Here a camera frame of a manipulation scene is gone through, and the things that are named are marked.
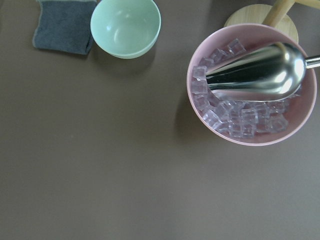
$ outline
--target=bowl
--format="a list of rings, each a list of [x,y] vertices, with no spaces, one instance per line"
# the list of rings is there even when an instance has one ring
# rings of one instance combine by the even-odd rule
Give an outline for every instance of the bowl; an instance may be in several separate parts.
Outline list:
[[[198,109],[195,107],[193,95],[191,93],[193,67],[197,66],[203,57],[209,57],[214,49],[224,47],[237,38],[248,52],[274,42],[285,42],[293,44],[304,54],[305,57],[307,56],[301,46],[299,46],[292,38],[270,26],[256,23],[243,23],[221,28],[208,36],[198,46],[190,60],[187,70],[186,84],[192,108],[204,125],[218,136],[232,143],[246,146],[266,146],[281,142],[296,133],[306,123],[311,115],[317,96],[317,79],[313,69],[306,70],[302,82],[301,96],[292,98],[290,100],[288,112],[283,114],[283,116],[288,120],[288,126],[286,130],[278,133],[260,133],[256,134],[253,138],[232,138],[228,133],[219,133],[211,128],[203,120]]]
[[[142,56],[155,44],[161,15],[153,0],[102,0],[90,21],[93,39],[107,53],[121,58]]]

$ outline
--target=gray cloth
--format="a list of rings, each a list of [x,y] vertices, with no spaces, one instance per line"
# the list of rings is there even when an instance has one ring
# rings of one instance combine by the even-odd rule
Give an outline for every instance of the gray cloth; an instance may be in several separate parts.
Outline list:
[[[37,0],[41,7],[33,36],[38,49],[86,55],[93,44],[90,20],[96,0]]]

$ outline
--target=silver scoop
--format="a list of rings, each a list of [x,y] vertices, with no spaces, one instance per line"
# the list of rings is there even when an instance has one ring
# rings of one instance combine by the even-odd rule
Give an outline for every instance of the silver scoop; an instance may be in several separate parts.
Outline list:
[[[320,55],[305,58],[293,45],[276,42],[208,71],[206,81],[222,100],[277,101],[298,90],[306,69],[319,66]]]

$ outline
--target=pink bowl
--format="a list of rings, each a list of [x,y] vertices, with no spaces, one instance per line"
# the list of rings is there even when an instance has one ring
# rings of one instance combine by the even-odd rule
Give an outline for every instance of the pink bowl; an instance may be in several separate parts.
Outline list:
[[[302,82],[301,96],[295,97],[290,101],[289,111],[284,114],[288,120],[288,127],[279,133],[257,134],[253,138],[232,138],[228,133],[221,134],[212,129],[200,116],[191,93],[191,80],[193,67],[198,65],[202,57],[209,57],[216,48],[226,46],[232,40],[238,38],[244,47],[250,51],[260,46],[265,46],[274,42],[285,42],[296,46],[307,56],[305,51],[289,36],[277,29],[255,23],[243,23],[224,27],[208,36],[194,52],[187,70],[186,85],[190,103],[199,119],[212,132],[218,136],[241,145],[246,146],[265,146],[281,142],[296,133],[308,120],[314,108],[317,96],[317,79],[313,69],[308,69]]]

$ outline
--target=pile of ice cubes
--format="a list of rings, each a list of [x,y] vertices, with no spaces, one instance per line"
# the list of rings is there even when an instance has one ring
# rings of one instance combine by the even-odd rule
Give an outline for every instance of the pile of ice cubes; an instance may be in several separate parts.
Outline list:
[[[260,102],[220,100],[208,87],[207,69],[245,52],[244,46],[235,39],[226,47],[216,48],[210,57],[203,57],[194,66],[190,86],[194,105],[211,128],[232,138],[282,132],[288,127],[284,113],[289,109],[290,99],[300,96],[301,89],[284,100]]]

